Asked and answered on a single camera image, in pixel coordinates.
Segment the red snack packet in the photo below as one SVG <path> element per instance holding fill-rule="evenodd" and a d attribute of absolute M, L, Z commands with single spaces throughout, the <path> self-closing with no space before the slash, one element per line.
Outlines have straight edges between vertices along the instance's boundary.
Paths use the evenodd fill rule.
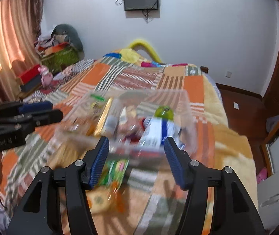
<path fill-rule="evenodd" d="M 138 142 L 144 134 L 144 118 L 130 119 L 122 125 L 122 135 L 131 142 Z"/>

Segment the large yellow bread bag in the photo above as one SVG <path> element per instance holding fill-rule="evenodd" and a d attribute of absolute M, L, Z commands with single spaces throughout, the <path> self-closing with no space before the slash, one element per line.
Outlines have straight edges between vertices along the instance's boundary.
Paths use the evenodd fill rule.
<path fill-rule="evenodd" d="M 52 170 L 66 168 L 78 159 L 82 159 L 88 150 L 74 143 L 62 143 L 51 155 L 46 164 Z"/>

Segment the green seal nut bag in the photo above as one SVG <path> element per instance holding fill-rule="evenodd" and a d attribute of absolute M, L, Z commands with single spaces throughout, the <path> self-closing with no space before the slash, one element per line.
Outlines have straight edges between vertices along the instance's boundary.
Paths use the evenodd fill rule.
<path fill-rule="evenodd" d="M 81 104 L 83 111 L 82 117 L 89 120 L 98 121 L 103 109 L 107 103 L 107 99 L 98 94 L 90 94 L 86 100 Z"/>

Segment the blue white snack bag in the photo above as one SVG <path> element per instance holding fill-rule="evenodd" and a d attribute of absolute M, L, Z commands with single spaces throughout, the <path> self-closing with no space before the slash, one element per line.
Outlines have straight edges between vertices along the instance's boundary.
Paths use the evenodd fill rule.
<path fill-rule="evenodd" d="M 158 117 L 145 118 L 144 127 L 144 134 L 138 142 L 139 146 L 159 149 L 164 146 L 167 137 L 172 137 L 179 149 L 185 147 L 180 140 L 181 127 L 171 120 Z"/>

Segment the patchwork striped bed blanket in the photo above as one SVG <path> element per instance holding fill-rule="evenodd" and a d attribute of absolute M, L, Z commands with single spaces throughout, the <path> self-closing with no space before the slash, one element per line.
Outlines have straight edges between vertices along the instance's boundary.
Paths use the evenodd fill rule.
<path fill-rule="evenodd" d="M 157 65 L 122 49 L 79 61 L 53 82 L 56 90 L 36 91 L 26 103 L 50 101 L 64 121 L 35 130 L 26 145 L 0 156 L 0 233 L 42 166 L 68 166 L 101 136 L 110 140 L 110 156 L 86 194 L 99 234 L 175 233 L 187 193 L 165 159 L 167 137 L 208 167 L 231 166 L 257 204 L 248 139 L 229 128 L 214 85 L 197 66 Z"/>

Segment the pink orange curtains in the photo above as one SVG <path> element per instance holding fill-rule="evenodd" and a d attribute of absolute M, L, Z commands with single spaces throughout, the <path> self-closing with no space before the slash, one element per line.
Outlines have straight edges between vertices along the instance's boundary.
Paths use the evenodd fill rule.
<path fill-rule="evenodd" d="M 17 99 L 17 77 L 39 64 L 44 0 L 0 0 L 0 103 Z"/>

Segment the wall power socket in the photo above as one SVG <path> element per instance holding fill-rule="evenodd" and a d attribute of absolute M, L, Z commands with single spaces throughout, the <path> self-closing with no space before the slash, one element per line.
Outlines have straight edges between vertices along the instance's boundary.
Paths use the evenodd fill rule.
<path fill-rule="evenodd" d="M 226 77 L 226 78 L 231 78 L 231 74 L 232 74 L 232 73 L 231 73 L 230 71 L 227 71 L 226 74 L 225 74 L 225 77 Z"/>

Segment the green storage bag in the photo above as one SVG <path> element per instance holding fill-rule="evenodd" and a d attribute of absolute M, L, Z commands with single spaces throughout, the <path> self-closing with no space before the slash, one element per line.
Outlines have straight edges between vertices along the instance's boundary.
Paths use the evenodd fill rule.
<path fill-rule="evenodd" d="M 67 46 L 58 52 L 43 57 L 41 65 L 46 66 L 52 74 L 56 74 L 78 61 L 77 51 L 73 47 Z"/>

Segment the clear plastic storage bin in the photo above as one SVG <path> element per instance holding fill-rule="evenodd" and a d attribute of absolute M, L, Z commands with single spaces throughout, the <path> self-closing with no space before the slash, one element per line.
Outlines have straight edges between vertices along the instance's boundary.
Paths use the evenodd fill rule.
<path fill-rule="evenodd" d="M 162 158 L 167 137 L 189 154 L 198 146 L 185 90 L 89 91 L 54 134 L 77 151 L 94 147 L 102 136 L 109 139 L 112 154 L 132 158 Z"/>

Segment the pink plush toy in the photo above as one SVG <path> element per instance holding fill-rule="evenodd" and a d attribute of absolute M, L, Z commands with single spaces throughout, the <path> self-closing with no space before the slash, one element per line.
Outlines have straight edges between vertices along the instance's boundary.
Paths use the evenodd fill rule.
<path fill-rule="evenodd" d="M 49 71 L 48 67 L 40 65 L 38 71 L 41 75 L 41 83 L 43 88 L 49 87 L 52 82 L 53 74 Z"/>

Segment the red box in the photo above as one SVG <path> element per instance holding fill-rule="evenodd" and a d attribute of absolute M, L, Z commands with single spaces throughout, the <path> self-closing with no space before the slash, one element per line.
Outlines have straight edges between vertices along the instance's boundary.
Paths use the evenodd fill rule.
<path fill-rule="evenodd" d="M 18 83 L 18 85 L 25 85 L 29 81 L 34 79 L 37 75 L 40 74 L 40 71 L 39 71 L 40 68 L 41 68 L 41 66 L 39 64 L 36 64 L 33 67 L 31 67 L 30 69 L 28 69 L 28 70 L 24 71 L 22 74 L 20 74 L 16 78 L 16 82 Z"/>

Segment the yellow biscuit packet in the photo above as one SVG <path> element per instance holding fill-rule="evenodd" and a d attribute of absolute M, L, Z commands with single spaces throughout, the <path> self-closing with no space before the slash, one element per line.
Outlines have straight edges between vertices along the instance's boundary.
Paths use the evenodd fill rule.
<path fill-rule="evenodd" d="M 101 214 L 108 211 L 123 213 L 126 210 L 123 188 L 99 186 L 85 192 L 91 214 Z"/>

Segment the brown cracker sleeve packet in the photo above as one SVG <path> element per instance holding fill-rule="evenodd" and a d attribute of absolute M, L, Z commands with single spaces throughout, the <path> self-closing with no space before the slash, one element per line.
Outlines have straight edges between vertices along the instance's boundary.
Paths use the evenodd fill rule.
<path fill-rule="evenodd" d="M 119 98 L 109 98 L 104 110 L 105 120 L 101 135 L 114 136 L 123 108 L 124 105 Z"/>

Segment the green jelly cup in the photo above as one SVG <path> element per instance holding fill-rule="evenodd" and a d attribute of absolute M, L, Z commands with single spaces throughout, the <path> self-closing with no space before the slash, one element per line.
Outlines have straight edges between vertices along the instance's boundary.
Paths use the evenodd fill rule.
<path fill-rule="evenodd" d="M 154 113 L 154 117 L 173 121 L 174 111 L 169 106 L 159 106 Z"/>

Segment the green chip packet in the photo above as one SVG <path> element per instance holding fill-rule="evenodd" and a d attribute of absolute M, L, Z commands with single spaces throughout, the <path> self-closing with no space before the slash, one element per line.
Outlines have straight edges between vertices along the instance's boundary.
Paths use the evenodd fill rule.
<path fill-rule="evenodd" d="M 98 185 L 119 189 L 128 165 L 128 159 L 106 161 Z"/>

